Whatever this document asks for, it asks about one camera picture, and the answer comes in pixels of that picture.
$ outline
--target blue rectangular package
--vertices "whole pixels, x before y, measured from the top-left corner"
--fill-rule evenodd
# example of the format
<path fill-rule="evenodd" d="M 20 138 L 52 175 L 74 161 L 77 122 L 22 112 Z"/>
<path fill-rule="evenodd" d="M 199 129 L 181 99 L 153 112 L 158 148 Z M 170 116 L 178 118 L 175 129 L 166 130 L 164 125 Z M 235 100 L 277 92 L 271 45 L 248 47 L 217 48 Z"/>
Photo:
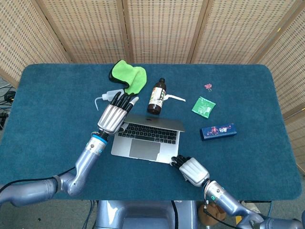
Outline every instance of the blue rectangular package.
<path fill-rule="evenodd" d="M 237 134 L 234 123 L 205 127 L 200 129 L 201 139 L 210 140 L 220 137 L 229 137 Z"/>

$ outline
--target laptop trackpad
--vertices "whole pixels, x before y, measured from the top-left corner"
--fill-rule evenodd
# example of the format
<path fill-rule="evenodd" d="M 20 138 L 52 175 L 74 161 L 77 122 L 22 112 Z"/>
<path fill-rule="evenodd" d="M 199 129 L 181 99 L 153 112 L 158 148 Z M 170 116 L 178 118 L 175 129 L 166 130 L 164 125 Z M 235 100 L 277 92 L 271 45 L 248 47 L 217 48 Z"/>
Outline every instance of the laptop trackpad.
<path fill-rule="evenodd" d="M 129 156 L 147 160 L 157 160 L 160 143 L 133 139 Z"/>

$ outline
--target laptop keyboard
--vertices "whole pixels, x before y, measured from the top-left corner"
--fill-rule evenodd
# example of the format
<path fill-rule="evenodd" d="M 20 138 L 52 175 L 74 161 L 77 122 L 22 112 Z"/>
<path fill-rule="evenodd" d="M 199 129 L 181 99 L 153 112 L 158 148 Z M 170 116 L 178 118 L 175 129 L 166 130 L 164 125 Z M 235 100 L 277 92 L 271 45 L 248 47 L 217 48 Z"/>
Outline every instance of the laptop keyboard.
<path fill-rule="evenodd" d="M 119 136 L 176 144 L 177 131 L 130 123 L 124 132 L 119 132 Z"/>

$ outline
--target blue felt tablecloth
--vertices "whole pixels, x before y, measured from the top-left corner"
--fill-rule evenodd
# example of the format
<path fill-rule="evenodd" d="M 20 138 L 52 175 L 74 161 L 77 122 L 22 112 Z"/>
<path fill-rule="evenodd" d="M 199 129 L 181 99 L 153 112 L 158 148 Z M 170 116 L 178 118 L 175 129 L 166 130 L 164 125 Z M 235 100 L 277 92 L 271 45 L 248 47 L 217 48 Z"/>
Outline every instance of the blue felt tablecloth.
<path fill-rule="evenodd" d="M 154 84 L 186 103 L 164 101 L 160 117 L 180 119 L 179 153 L 193 156 L 237 199 L 293 199 L 300 177 L 270 71 L 263 65 L 139 64 L 147 84 L 132 113 L 146 115 Z M 108 80 L 112 64 L 35 64 L 22 74 L 0 146 L 0 182 L 49 177 L 74 166 L 108 104 L 94 99 L 123 88 Z M 209 92 L 205 84 L 213 85 Z M 198 97 L 216 103 L 209 119 L 191 111 Z M 234 137 L 202 142 L 202 127 L 235 123 Z M 110 154 L 109 141 L 81 199 L 202 199 L 202 189 L 173 167 Z M 55 198 L 70 198 L 64 193 Z"/>

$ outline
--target woven room divider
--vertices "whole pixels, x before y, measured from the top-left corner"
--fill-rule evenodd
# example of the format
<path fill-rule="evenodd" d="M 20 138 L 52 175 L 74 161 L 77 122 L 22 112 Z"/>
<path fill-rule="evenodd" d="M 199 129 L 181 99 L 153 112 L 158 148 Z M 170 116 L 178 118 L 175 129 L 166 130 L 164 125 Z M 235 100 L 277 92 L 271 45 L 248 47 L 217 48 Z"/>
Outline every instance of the woven room divider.
<path fill-rule="evenodd" d="M 31 63 L 260 63 L 305 171 L 305 1 L 2 0 L 0 75 Z"/>

